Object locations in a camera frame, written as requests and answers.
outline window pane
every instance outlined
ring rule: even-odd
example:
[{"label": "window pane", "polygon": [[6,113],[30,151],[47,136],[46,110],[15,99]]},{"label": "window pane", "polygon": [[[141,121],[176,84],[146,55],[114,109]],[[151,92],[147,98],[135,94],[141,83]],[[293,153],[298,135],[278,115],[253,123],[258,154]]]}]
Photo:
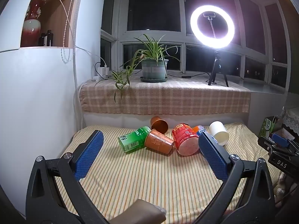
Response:
[{"label": "window pane", "polygon": [[277,4],[265,7],[271,30],[273,61],[287,64],[286,36]]},{"label": "window pane", "polygon": [[[190,18],[192,13],[196,8],[203,5],[217,6],[229,14],[231,19],[234,21],[234,25],[235,25],[235,36],[232,40],[232,43],[240,45],[241,44],[240,29],[239,29],[237,10],[236,10],[234,0],[185,0],[187,34],[193,34],[190,26]],[[213,37],[213,32],[212,32],[210,22],[207,18],[204,18],[203,15],[199,16],[198,18],[198,26],[204,35]],[[221,38],[224,35],[226,35],[228,30],[225,20],[219,14],[216,14],[216,17],[213,18],[213,27],[215,29],[215,34],[217,38]]]},{"label": "window pane", "polygon": [[265,37],[259,6],[251,0],[239,0],[241,4],[246,47],[266,54]]},{"label": "window pane", "polygon": [[[220,52],[222,71],[226,75],[240,75],[241,56],[229,52]],[[212,72],[215,51],[201,47],[187,46],[186,71]]]},{"label": "window pane", "polygon": [[178,0],[129,0],[128,31],[181,31]]},{"label": "window pane", "polygon": [[107,40],[101,39],[101,57],[107,64],[107,67],[111,68],[111,43]]},{"label": "window pane", "polygon": [[288,69],[286,67],[280,67],[272,65],[272,78],[271,83],[281,87],[286,87],[286,73]]},{"label": "window pane", "polygon": [[265,70],[265,64],[246,57],[244,77],[263,81],[265,78]]},{"label": "window pane", "polygon": [[114,0],[104,0],[102,15],[102,30],[111,34]]},{"label": "window pane", "polygon": [[[174,45],[165,45],[165,46],[167,48],[169,48]],[[142,44],[126,44],[126,45],[124,45],[124,63],[133,58],[137,49],[145,49],[145,46]],[[181,48],[178,46],[177,49],[175,47],[170,48],[167,50],[167,53],[170,56],[173,56],[180,60]],[[180,70],[180,62],[178,60],[176,60],[175,58],[169,57],[167,53],[164,52],[165,59],[168,60],[167,70]],[[138,64],[136,69],[141,70],[141,63]]]}]

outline bottle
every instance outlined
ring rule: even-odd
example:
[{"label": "bottle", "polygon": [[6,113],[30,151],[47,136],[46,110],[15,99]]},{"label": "bottle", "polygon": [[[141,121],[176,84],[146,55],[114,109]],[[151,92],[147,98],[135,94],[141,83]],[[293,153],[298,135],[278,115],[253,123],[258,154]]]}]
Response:
[{"label": "bottle", "polygon": [[41,34],[41,37],[38,39],[38,46],[44,46],[44,37],[46,36],[45,33]]},{"label": "bottle", "polygon": [[47,34],[44,37],[44,46],[53,46],[53,33],[51,30],[48,30]]}]

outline spider plant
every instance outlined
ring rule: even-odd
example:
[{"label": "spider plant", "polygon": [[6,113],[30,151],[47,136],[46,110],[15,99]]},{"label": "spider plant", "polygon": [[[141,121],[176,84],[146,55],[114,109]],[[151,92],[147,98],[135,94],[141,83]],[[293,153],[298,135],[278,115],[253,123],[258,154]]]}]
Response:
[{"label": "spider plant", "polygon": [[115,81],[115,86],[116,86],[116,91],[114,93],[114,101],[116,102],[115,98],[116,98],[116,93],[117,90],[120,90],[120,94],[121,94],[121,98],[122,98],[122,91],[124,89],[124,86],[126,86],[127,84],[130,86],[130,77],[132,75],[132,72],[134,71],[134,69],[137,67],[137,65],[142,62],[145,59],[154,59],[157,62],[158,65],[158,61],[159,60],[163,60],[164,63],[164,67],[165,67],[165,71],[166,71],[166,78],[167,78],[167,69],[166,69],[166,63],[165,63],[165,57],[172,57],[175,58],[176,60],[178,60],[179,62],[181,62],[178,58],[171,56],[167,53],[167,50],[176,47],[176,53],[178,52],[178,46],[171,46],[171,47],[166,47],[164,48],[163,44],[159,44],[159,42],[161,41],[161,39],[164,37],[162,36],[159,41],[156,41],[153,37],[152,39],[149,38],[146,34],[143,34],[145,36],[145,38],[147,39],[147,41],[142,41],[139,38],[134,38],[139,40],[144,46],[145,49],[137,49],[133,58],[128,60],[127,62],[125,62],[122,66],[125,66],[124,69],[122,69],[120,72],[116,72],[116,71],[111,71],[112,76],[113,76],[113,80]]}]

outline striped bedsheet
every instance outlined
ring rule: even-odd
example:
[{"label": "striped bedsheet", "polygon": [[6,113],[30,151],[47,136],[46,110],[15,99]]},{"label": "striped bedsheet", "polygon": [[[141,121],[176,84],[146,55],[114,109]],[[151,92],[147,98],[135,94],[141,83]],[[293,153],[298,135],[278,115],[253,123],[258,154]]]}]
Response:
[{"label": "striped bedsheet", "polygon": [[[245,125],[228,124],[226,128],[230,139],[225,148],[229,153],[236,153],[243,160],[268,159],[267,152],[258,146],[257,137]],[[167,210],[166,224],[190,223],[205,209],[222,184],[200,153],[183,157],[173,148],[170,155],[165,156],[144,148],[126,155],[117,136],[134,131],[132,129],[86,127],[74,136],[65,152],[73,152],[94,130],[104,133],[104,146],[80,183],[108,220],[122,213],[135,200],[142,199]],[[172,137],[171,130],[166,133],[168,137]],[[279,170],[270,164],[268,167],[274,183]],[[68,210],[76,213],[60,178],[57,184]],[[245,179],[242,179],[229,205],[230,210],[237,204],[244,184]]]}]

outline white lace cloth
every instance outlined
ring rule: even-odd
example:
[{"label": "white lace cloth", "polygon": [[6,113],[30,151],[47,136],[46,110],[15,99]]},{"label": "white lace cloth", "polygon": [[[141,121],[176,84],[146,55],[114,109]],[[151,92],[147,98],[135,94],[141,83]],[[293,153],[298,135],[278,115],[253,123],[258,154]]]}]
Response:
[{"label": "white lace cloth", "polygon": [[288,109],[283,117],[283,123],[299,135],[299,107]]}]

